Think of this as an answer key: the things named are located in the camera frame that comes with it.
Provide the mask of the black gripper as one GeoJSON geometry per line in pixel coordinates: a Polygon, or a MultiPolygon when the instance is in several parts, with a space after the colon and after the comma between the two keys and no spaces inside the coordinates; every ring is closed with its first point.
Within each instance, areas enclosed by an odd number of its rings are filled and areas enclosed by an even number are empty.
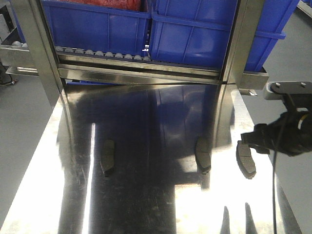
{"type": "Polygon", "coordinates": [[[284,112],[270,124],[257,124],[254,132],[241,134],[242,144],[297,156],[312,150],[312,113],[284,112]]]}

